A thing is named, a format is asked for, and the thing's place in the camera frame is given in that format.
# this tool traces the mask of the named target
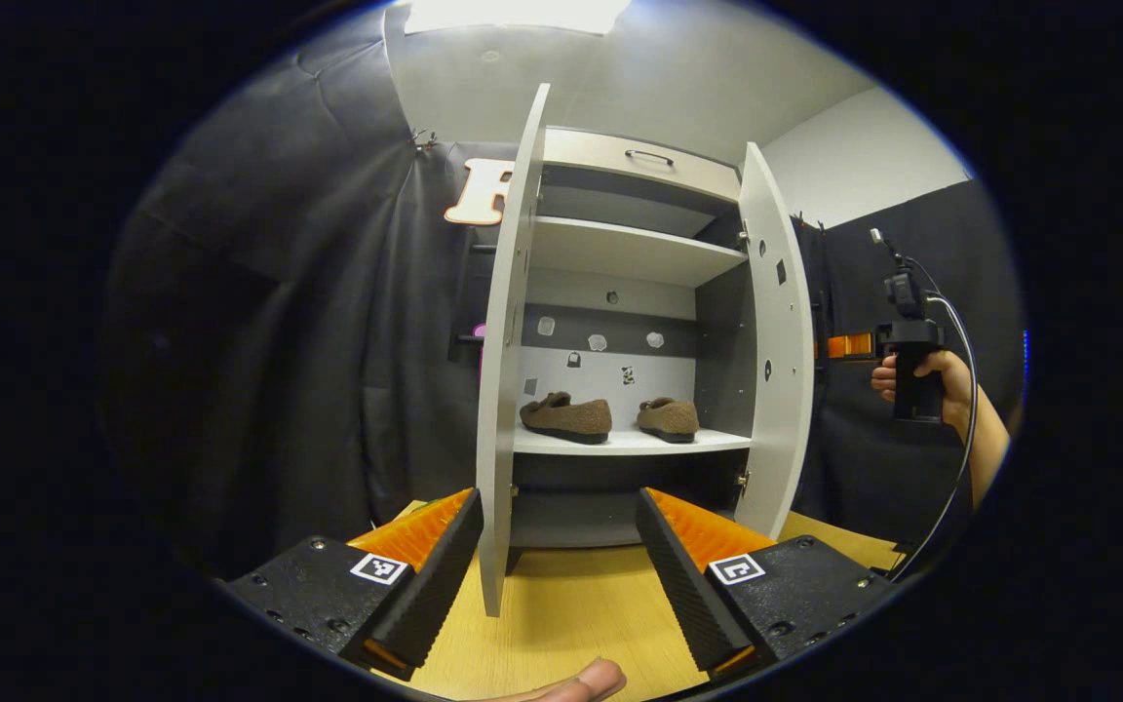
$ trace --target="white shelf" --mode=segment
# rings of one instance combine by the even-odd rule
[[[704,454],[707,450],[748,448],[752,440],[746,436],[722,434],[703,428],[692,444],[668,444],[638,428],[610,432],[604,444],[576,444],[528,430],[519,423],[513,428],[515,454],[554,454],[558,456],[659,456],[665,454]]]
[[[531,267],[699,288],[748,256],[731,248],[629,226],[536,218]]]

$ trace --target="cabinet door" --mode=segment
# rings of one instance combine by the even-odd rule
[[[812,413],[812,314],[803,261],[783,194],[760,148],[749,143],[739,211],[748,233],[757,302],[757,404],[748,483],[736,520],[779,537],[803,465]]]
[[[476,485],[483,499],[484,530],[480,537],[480,577],[484,610],[499,617],[500,594],[509,555],[509,511],[513,480],[513,427],[518,419],[518,357],[531,233],[536,225],[540,174],[544,171],[544,102],[549,84],[540,84],[527,115],[527,128],[513,159],[505,212],[491,268],[487,326],[484,330],[476,436]]]

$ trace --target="white cabinet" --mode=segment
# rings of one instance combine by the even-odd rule
[[[637,543],[633,494],[643,484],[776,537],[812,404],[802,259],[757,146],[740,182],[734,166],[703,156],[545,128],[547,103],[540,85],[487,303],[476,484],[490,617],[511,547]],[[610,439],[590,446],[526,430],[518,409],[554,391],[606,400]],[[694,401],[695,443],[638,430],[639,403],[658,395]]]

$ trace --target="pair of slippers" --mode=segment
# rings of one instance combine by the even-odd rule
[[[610,403],[593,400],[591,403],[570,404],[569,392],[550,392],[539,403],[528,403],[518,410],[518,417],[522,419],[522,426],[536,434],[576,444],[602,444],[610,438],[610,430],[614,427]],[[677,403],[669,396],[640,403],[636,423],[642,432],[668,444],[691,444],[700,431],[696,405]]]

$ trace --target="white wall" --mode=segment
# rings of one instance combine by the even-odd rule
[[[839,226],[970,180],[930,125],[882,88],[855,94],[761,147],[793,213]]]

